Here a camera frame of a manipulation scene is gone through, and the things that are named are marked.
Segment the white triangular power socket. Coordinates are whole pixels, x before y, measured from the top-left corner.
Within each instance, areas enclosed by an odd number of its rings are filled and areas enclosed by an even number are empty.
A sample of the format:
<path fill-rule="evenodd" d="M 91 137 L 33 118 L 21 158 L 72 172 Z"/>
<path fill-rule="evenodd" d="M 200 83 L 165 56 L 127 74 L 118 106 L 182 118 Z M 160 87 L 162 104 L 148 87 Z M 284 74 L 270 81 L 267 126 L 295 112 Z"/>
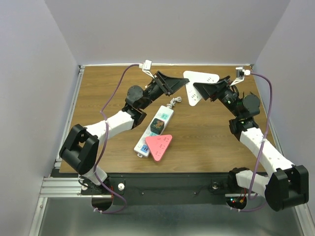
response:
<path fill-rule="evenodd" d="M 202 99 L 201 94 L 194 87 L 195 83 L 215 84 L 220 79 L 218 74 L 195 71 L 184 71 L 183 76 L 185 79 L 189 80 L 189 82 L 185 84 L 185 88 L 190 106 L 195 106 Z"/>

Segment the white colourful power strip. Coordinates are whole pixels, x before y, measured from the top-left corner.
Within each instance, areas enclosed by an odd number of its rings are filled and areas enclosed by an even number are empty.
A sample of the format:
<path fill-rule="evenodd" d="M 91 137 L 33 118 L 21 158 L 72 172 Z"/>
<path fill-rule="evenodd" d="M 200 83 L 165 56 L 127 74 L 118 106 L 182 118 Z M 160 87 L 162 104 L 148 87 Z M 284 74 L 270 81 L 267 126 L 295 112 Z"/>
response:
<path fill-rule="evenodd" d="M 166 129 L 167 125 L 169 124 L 172 116 L 173 116 L 173 109 L 170 108 L 170 106 L 160 106 L 157 113 L 152 118 L 151 122 L 147 126 L 146 130 L 142 134 L 141 138 L 137 142 L 137 144 L 134 147 L 134 151 L 137 153 L 137 156 L 142 157 L 149 157 L 150 150 L 148 148 L 148 145 L 146 144 L 146 138 L 150 136 L 157 136 L 161 135 L 163 131 Z M 156 123 L 157 121 L 162 121 L 162 129 L 155 130 L 151 128 L 152 123 Z"/>

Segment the dark green cube adapter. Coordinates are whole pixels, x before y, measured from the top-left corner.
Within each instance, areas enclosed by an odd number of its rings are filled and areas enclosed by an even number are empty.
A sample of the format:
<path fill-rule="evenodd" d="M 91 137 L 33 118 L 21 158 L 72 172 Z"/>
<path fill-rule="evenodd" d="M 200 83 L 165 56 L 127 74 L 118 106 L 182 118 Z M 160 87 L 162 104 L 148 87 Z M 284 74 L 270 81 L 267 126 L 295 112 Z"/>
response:
<path fill-rule="evenodd" d="M 160 135 L 164 130 L 164 121 L 154 118 L 153 121 L 150 124 L 150 131 Z"/>

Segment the pink triangular power socket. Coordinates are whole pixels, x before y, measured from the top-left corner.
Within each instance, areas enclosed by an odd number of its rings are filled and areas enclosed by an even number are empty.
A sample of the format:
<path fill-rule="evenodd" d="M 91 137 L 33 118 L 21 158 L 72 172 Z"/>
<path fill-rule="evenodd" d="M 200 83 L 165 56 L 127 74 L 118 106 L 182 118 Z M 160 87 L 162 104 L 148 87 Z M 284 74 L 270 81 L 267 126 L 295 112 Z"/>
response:
<path fill-rule="evenodd" d="M 172 139 L 173 136 L 170 134 L 146 137 L 146 144 L 155 162 L 161 161 Z"/>

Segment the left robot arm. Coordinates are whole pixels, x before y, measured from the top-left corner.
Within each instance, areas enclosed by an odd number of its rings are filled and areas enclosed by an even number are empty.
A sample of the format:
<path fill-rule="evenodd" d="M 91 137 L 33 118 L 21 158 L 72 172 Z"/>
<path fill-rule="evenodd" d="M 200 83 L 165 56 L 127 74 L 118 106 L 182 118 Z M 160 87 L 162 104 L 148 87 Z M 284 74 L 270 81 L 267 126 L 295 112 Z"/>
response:
<path fill-rule="evenodd" d="M 106 146 L 108 139 L 139 126 L 146 117 L 145 108 L 164 94 L 174 94 L 188 82 L 186 78 L 168 77 L 158 71 L 145 89 L 131 86 L 124 107 L 115 115 L 92 125 L 77 124 L 70 129 L 59 151 L 60 158 L 79 175 L 89 179 L 97 193 L 106 193 L 110 182 L 107 173 L 98 166 L 99 146 Z"/>

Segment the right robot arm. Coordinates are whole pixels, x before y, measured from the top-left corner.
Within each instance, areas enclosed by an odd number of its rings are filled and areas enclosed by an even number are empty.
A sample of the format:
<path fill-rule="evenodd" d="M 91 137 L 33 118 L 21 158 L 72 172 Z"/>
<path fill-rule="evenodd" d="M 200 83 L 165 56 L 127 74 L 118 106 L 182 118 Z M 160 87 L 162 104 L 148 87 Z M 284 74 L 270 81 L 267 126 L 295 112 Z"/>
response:
<path fill-rule="evenodd" d="M 260 99 L 253 93 L 239 96 L 229 78 L 217 83 L 194 83 L 204 100 L 219 100 L 234 116 L 229 120 L 230 132 L 246 146 L 262 165 L 267 176 L 248 168 L 234 168 L 228 173 L 227 188 L 237 192 L 242 188 L 265 198 L 274 211 L 295 207 L 309 201 L 309 172 L 303 165 L 286 159 L 262 133 L 254 116 L 260 113 Z"/>

